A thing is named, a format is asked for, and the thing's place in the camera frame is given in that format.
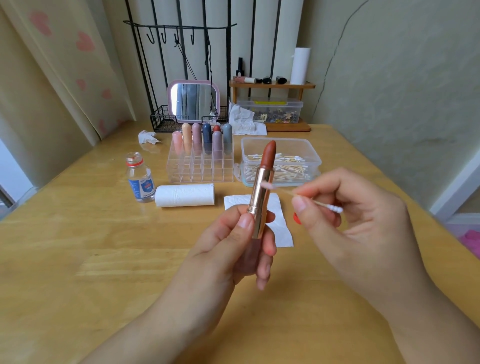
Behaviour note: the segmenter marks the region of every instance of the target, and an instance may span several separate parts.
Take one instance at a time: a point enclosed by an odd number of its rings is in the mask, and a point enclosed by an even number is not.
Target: pink heart
[[[105,121],[103,119],[100,119],[100,122],[98,123],[98,128],[103,135],[107,134],[107,129],[105,128]]]
[[[105,99],[105,100],[110,100],[112,98],[112,92],[110,91],[109,88],[103,90],[102,92],[102,97]]]
[[[92,52],[95,50],[95,44],[93,44],[92,39],[87,33],[82,31],[78,32],[78,39],[79,40],[75,43],[78,50],[81,50],[82,52]]]
[[[87,82],[85,82],[85,80],[82,80],[81,78],[79,78],[79,79],[76,80],[76,83],[82,91],[85,91],[85,89],[87,87]]]
[[[38,29],[40,33],[42,33],[45,36],[51,36],[52,31],[50,27],[48,26],[49,20],[48,20],[48,15],[45,14],[44,12],[35,10],[30,14],[29,17],[30,21],[32,24],[35,26],[35,28]]]

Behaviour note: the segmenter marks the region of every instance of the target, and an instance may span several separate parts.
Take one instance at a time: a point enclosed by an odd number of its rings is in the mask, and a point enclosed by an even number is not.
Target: gold lipstick tube
[[[248,205],[248,213],[253,215],[254,227],[252,239],[261,239],[267,219],[267,204],[270,190],[263,188],[260,184],[263,181],[272,183],[274,171],[269,168],[260,167],[257,171],[255,182],[253,183],[253,192]]]

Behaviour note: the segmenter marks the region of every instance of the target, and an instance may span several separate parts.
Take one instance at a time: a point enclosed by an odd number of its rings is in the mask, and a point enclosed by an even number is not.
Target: cotton swab
[[[260,186],[263,187],[263,188],[266,188],[267,190],[277,190],[277,191],[281,191],[281,192],[284,192],[286,194],[289,194],[291,196],[298,196],[297,194],[294,194],[293,192],[289,191],[289,190],[283,190],[283,189],[277,189],[274,185],[272,185],[271,183],[268,183],[266,181],[263,181],[260,183]],[[343,208],[341,208],[340,206],[335,206],[335,205],[329,205],[329,204],[323,204],[321,202],[318,202],[318,201],[315,201],[315,200],[312,200],[314,203],[316,203],[317,205],[319,206],[323,206],[323,207],[326,207],[328,208],[330,211],[333,211],[333,212],[336,212],[338,214],[341,214],[343,212]]]

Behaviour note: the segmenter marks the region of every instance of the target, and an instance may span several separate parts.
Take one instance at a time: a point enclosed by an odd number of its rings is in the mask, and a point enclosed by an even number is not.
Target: purple framed mirror
[[[178,122],[201,123],[203,116],[218,115],[220,92],[210,81],[175,80],[168,85],[167,95],[168,112],[175,115]]]

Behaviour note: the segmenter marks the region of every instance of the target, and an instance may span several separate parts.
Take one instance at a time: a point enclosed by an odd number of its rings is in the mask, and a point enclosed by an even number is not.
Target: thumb
[[[327,258],[341,254],[348,248],[349,244],[343,234],[326,220],[322,207],[304,196],[292,198],[292,205],[313,242]]]
[[[252,240],[253,216],[249,213],[240,216],[230,234],[219,242],[212,253],[224,268],[232,268]]]

